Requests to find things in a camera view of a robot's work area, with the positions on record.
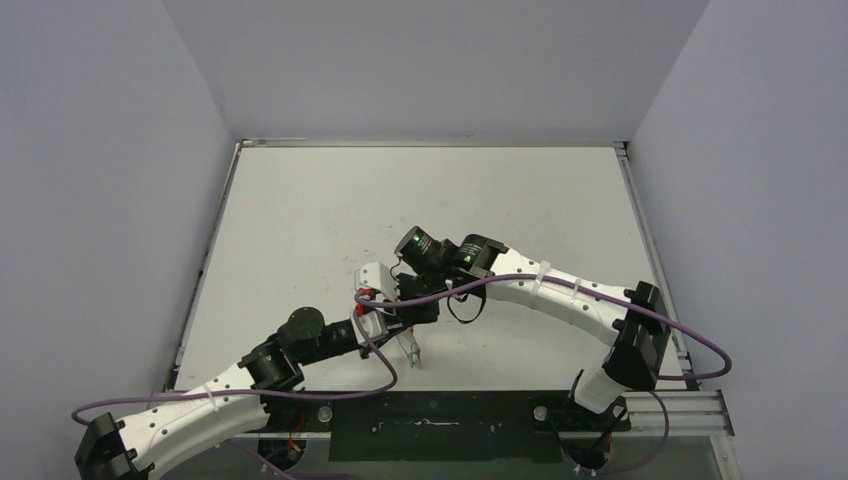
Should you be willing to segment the large metal keyring plate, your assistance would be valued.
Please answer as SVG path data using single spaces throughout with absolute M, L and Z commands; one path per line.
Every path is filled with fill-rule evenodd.
M 397 343 L 409 365 L 413 355 L 418 355 L 421 358 L 421 348 L 414 335 L 414 328 L 410 327 L 404 330 L 396 337 Z

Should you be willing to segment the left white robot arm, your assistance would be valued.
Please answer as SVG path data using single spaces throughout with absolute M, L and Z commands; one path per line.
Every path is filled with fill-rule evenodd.
M 290 428 L 297 402 L 330 401 L 298 391 L 303 366 L 354 351 L 377 352 L 389 337 L 383 312 L 354 307 L 328 324 L 314 307 L 294 310 L 267 340 L 211 380 L 159 399 L 139 413 L 104 413 L 86 424 L 74 463 L 83 479 L 157 479 L 191 457 L 244 432 Z

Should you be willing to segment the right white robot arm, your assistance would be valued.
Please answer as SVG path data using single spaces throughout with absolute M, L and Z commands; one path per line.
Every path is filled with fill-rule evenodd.
M 595 283 L 482 235 L 455 244 L 418 226 L 399 241 L 395 255 L 412 270 L 399 277 L 403 301 L 445 292 L 503 301 L 562 320 L 608 346 L 598 366 L 578 375 L 565 402 L 567 419 L 577 428 L 593 427 L 623 392 L 649 392 L 660 380 L 671 329 L 662 293 L 651 283 Z

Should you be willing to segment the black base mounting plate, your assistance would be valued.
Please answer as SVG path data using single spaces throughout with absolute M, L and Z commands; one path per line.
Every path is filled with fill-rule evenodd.
M 558 437 L 601 453 L 630 430 L 618 398 L 601 414 L 566 390 L 394 391 L 341 401 L 283 401 L 260 431 L 282 440 L 329 437 L 329 458 L 358 461 L 559 461 Z

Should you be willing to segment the aluminium frame rail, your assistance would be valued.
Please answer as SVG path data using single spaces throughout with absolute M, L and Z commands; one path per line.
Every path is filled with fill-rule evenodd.
M 161 403 L 126 418 L 122 429 L 133 438 L 209 433 L 224 439 L 244 433 L 320 438 L 345 431 L 375 436 L 401 431 L 556 432 L 580 440 L 603 432 L 636 437 L 734 433 L 721 393 L 682 390 L 626 393 L 603 414 L 577 406 L 564 391 L 393 391 L 356 399 L 329 393 L 288 399 L 222 392 Z

